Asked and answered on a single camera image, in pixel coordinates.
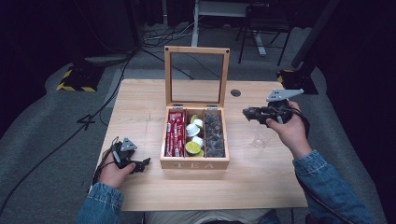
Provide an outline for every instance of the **chair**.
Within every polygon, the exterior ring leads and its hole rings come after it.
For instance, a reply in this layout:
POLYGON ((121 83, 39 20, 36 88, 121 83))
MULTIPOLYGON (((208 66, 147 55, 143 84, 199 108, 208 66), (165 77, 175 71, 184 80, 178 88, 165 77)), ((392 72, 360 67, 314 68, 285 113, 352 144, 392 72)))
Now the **chair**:
POLYGON ((243 32, 242 46, 239 52, 238 63, 241 63, 242 54, 245 46, 245 39, 247 33, 256 34, 273 34, 274 38, 271 40, 270 45, 274 43, 276 38, 284 33, 287 34, 283 47, 272 47, 265 46, 267 48, 279 48, 282 49, 280 53, 277 66, 285 52, 285 48, 288 45, 291 30, 293 29, 290 16, 286 13, 284 6, 278 0, 262 0, 262 1, 251 1, 250 5, 246 8, 246 17, 244 23, 239 29, 236 41, 240 34, 243 32))

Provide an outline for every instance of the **wooden lid frame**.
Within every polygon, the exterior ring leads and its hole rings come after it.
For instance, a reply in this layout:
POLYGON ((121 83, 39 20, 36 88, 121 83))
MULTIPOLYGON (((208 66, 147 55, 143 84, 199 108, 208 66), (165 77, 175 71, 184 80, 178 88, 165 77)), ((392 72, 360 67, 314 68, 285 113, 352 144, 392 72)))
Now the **wooden lid frame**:
POLYGON ((228 76, 228 65, 230 62, 230 49, 165 46, 164 61, 165 61, 165 89, 166 89, 167 106, 173 106, 176 104, 183 104, 184 106, 189 106, 189 105, 205 106, 211 104, 211 105, 216 105, 218 107, 224 107, 225 89, 226 89, 227 76, 228 76), (219 81, 219 100, 217 102, 215 103, 212 102, 208 103, 202 101, 181 102, 172 99, 172 54, 173 53, 215 54, 222 56, 221 77, 219 81))

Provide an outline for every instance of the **person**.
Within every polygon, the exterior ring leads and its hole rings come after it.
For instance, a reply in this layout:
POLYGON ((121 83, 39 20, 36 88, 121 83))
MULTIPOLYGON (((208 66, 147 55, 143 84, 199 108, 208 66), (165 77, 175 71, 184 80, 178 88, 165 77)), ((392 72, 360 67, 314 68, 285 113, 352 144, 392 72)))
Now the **person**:
MULTIPOLYGON (((295 102, 290 101, 290 107, 300 111, 300 107, 295 102)), ((266 122, 278 133, 280 140, 289 148, 293 156, 292 163, 296 177, 303 187, 310 211, 306 222, 374 223, 370 211, 353 189, 340 177, 334 167, 309 145, 304 123, 299 116, 293 114, 285 124, 279 124, 273 119, 268 119, 266 122)), ((113 162, 113 158, 109 156, 106 162, 113 162)), ((114 163, 104 167, 98 183, 93 185, 79 211, 78 223, 118 223, 123 196, 117 188, 133 169, 134 164, 123 169, 119 169, 114 163)), ((216 211, 147 212, 145 219, 148 224, 279 223, 274 209, 221 210, 218 213, 216 211), (248 220, 248 217, 255 217, 255 220, 248 220)))

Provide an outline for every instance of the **blue sleeve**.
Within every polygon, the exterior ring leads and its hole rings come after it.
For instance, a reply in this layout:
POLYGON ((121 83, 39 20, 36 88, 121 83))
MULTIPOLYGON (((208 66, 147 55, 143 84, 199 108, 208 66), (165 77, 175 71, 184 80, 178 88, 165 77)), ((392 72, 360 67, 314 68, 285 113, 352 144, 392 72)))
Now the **blue sleeve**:
MULTIPOLYGON (((293 161, 296 175, 323 203, 353 223, 374 223, 366 206, 353 189, 341 178, 333 166, 314 150, 293 161)), ((311 215, 319 223, 344 223, 304 191, 311 215)))
POLYGON ((79 211, 78 223, 119 223, 122 202, 119 190, 96 183, 79 211))

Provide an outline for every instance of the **person's left hand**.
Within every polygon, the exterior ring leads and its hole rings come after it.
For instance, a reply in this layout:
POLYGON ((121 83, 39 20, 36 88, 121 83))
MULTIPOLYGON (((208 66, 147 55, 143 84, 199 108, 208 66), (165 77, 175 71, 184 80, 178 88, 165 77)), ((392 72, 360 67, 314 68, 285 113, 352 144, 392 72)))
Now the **person's left hand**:
POLYGON ((124 168, 119 169, 119 167, 114 162, 113 154, 110 151, 104 163, 104 167, 102 169, 102 173, 99 176, 98 182, 109 185, 114 189, 118 189, 121 186, 121 184, 124 182, 125 177, 129 173, 131 173, 134 168, 135 168, 135 164, 131 163, 125 166, 124 168))

